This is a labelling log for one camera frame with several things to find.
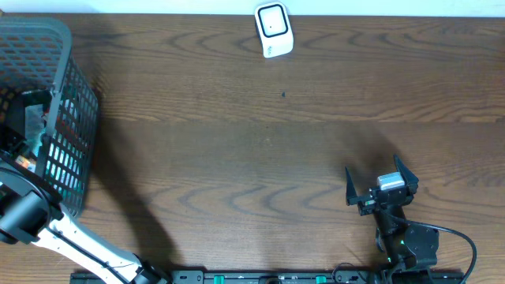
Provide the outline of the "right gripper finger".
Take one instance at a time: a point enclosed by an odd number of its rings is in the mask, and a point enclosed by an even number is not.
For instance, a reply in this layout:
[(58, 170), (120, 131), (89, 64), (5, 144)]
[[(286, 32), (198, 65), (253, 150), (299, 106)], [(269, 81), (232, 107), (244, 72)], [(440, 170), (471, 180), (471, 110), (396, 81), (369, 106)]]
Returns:
[(401, 174), (405, 182), (405, 186), (408, 188), (409, 192), (416, 193), (419, 182), (418, 177), (405, 166), (405, 164), (396, 154), (394, 154), (394, 161), (396, 169)]
[(352, 177), (351, 177), (350, 172), (347, 167), (345, 168), (345, 170), (346, 170), (346, 200), (347, 201), (356, 201), (357, 200), (357, 193), (356, 193), (356, 189), (354, 187)]

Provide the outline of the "orange tissue pack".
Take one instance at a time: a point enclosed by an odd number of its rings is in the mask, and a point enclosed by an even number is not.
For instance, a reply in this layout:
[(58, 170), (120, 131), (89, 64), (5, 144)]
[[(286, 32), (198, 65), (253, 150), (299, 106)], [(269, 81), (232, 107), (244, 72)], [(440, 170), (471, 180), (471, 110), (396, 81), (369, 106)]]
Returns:
[(36, 161), (34, 159), (27, 159), (22, 155), (17, 156), (15, 159), (16, 163), (21, 165), (22, 167), (26, 168), (27, 170), (31, 172), (36, 171)]

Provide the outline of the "green 3M adhesive package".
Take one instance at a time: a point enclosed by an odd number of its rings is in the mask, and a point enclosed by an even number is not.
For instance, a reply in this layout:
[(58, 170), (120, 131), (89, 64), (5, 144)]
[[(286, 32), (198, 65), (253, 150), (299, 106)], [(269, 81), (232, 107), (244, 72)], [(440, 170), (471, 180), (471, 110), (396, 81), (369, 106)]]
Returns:
[(96, 97), (65, 87), (60, 98), (48, 90), (36, 90), (25, 92), (23, 99), (44, 124), (34, 150), (43, 178), (65, 198), (84, 195), (99, 112)]

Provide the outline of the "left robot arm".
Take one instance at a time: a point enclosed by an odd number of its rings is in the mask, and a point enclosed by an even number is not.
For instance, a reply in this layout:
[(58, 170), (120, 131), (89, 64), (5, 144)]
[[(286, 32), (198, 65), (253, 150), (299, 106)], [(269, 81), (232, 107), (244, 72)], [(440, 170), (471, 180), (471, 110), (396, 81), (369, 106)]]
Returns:
[(9, 192), (1, 197), (1, 241), (32, 244), (57, 252), (86, 268), (105, 283), (170, 283), (172, 278), (132, 252), (112, 245), (79, 223), (65, 203), (63, 191), (73, 192), (79, 181), (77, 165), (88, 180), (91, 160), (70, 151), (72, 137), (60, 134), (43, 139), (47, 156), (36, 172), (1, 151), (1, 183)]

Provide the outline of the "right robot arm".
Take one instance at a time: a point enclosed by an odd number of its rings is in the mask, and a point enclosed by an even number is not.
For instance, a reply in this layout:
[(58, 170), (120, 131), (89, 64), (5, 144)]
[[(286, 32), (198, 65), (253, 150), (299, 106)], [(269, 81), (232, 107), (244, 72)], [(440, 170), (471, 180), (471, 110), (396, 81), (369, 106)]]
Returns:
[(368, 283), (421, 283), (428, 269), (437, 264), (439, 231), (406, 220), (403, 208), (413, 201), (419, 179), (394, 156), (396, 171), (377, 178), (377, 186), (357, 194), (350, 172), (346, 172), (346, 204), (356, 205), (361, 216), (376, 220), (376, 245), (388, 263), (372, 272)]

